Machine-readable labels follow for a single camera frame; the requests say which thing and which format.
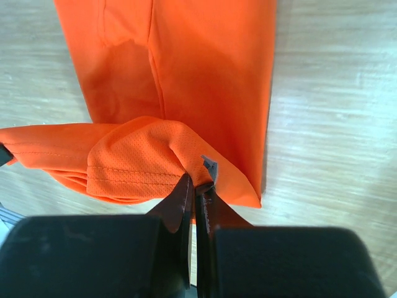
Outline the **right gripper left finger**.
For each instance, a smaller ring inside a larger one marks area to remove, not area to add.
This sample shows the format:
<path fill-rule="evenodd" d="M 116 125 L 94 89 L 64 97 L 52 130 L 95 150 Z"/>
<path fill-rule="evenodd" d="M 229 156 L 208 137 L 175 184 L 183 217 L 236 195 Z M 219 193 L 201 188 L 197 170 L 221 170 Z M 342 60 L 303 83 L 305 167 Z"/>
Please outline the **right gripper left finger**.
<path fill-rule="evenodd" d="M 27 217 L 1 247 L 2 297 L 184 297 L 194 187 L 146 214 Z"/>

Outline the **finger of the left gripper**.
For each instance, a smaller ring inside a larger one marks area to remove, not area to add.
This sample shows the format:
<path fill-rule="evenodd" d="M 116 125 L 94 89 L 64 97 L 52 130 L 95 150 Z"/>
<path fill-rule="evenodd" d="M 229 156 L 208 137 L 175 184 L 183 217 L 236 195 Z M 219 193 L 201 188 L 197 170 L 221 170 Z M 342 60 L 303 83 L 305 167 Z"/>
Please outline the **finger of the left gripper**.
<path fill-rule="evenodd" d="M 14 160 L 14 155 L 6 148 L 4 144 L 0 144 L 0 166 L 8 165 Z"/>

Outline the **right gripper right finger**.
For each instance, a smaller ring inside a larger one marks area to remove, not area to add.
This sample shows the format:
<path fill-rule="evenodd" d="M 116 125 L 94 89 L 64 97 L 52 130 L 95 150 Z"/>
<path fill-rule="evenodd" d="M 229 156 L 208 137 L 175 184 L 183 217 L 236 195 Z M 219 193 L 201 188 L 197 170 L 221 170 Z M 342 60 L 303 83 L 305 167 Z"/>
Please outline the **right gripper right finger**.
<path fill-rule="evenodd" d="M 385 297 L 363 241 L 335 227 L 254 226 L 196 190 L 199 297 Z"/>

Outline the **orange t shirt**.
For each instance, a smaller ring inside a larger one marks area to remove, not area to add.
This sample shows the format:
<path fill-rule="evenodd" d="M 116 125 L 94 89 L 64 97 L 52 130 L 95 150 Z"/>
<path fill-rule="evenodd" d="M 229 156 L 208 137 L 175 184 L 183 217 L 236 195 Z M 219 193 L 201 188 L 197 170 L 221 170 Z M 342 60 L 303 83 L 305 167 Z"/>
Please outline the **orange t shirt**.
<path fill-rule="evenodd" d="M 1 130 L 14 160 L 115 204 L 166 197 L 184 173 L 260 207 L 275 1 L 57 1 L 89 124 Z"/>

